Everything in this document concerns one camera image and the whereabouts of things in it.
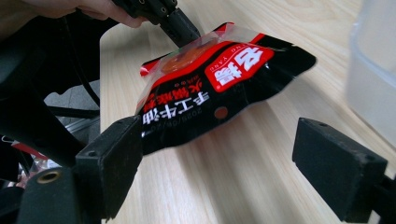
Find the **light wood surface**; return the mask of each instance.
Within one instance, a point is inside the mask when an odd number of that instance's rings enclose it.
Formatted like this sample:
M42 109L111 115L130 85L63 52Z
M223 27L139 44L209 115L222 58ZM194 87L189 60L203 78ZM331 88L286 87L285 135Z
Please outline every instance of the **light wood surface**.
M360 0L179 0L178 6L201 34L233 21L294 43L318 62L231 122L144 157L110 223L340 223L291 160L299 117L325 122L385 157L386 174L395 175L394 148L346 103L348 39ZM149 22L139 29L118 25L104 35L102 131L134 115L147 82L140 65L175 49ZM370 223L376 222L373 215Z

